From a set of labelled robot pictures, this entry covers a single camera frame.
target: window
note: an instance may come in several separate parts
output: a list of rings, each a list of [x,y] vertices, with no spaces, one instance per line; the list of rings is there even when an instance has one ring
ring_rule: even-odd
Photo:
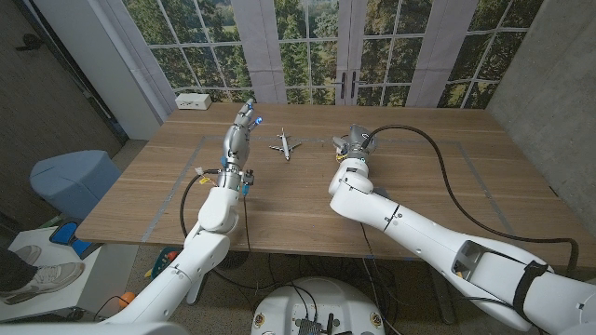
[[[369,0],[358,105],[405,105],[431,8],[431,0]]]
[[[288,103],[335,104],[337,0],[275,0]]]
[[[542,1],[479,1],[439,107],[486,108]]]
[[[124,0],[176,93],[253,98],[230,0]]]

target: gray wall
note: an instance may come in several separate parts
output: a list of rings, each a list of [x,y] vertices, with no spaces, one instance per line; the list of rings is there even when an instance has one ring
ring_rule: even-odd
[[[545,0],[487,110],[596,235],[596,1]]]
[[[35,3],[127,135],[149,140],[159,122],[89,1]]]

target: robotic arm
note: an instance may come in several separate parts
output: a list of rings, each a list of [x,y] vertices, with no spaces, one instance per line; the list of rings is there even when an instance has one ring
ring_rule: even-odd
[[[596,287],[555,275],[545,261],[510,244],[444,228],[373,192],[366,164],[375,139],[352,126],[349,141],[333,138],[346,154],[329,187],[338,214],[384,232],[428,262],[484,312],[522,331],[534,324],[559,334],[596,322]]]
[[[196,302],[205,274],[219,264],[230,249],[225,235],[236,228],[238,215],[233,207],[240,191],[246,195],[254,181],[251,170],[242,169],[249,158],[251,130],[261,117],[251,122],[252,99],[237,113],[223,139],[223,156],[217,185],[198,212],[198,221],[184,240],[184,249],[126,309],[103,321],[104,324],[159,322],[169,319],[184,296]]]

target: blue stool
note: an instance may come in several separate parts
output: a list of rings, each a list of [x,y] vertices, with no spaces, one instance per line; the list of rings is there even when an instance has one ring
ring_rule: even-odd
[[[108,153],[88,150],[37,162],[29,181],[55,209],[85,219],[120,177]]]

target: model airplane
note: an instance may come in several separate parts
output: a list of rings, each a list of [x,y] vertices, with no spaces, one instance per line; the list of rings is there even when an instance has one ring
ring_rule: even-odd
[[[293,146],[288,147],[288,137],[289,136],[286,136],[286,133],[283,131],[283,128],[281,129],[281,135],[278,135],[278,137],[281,138],[281,144],[283,145],[283,147],[269,145],[269,148],[279,150],[280,154],[283,152],[283,154],[286,156],[286,160],[290,161],[290,152],[293,152],[293,149],[302,143],[299,142],[298,144],[294,144]]]

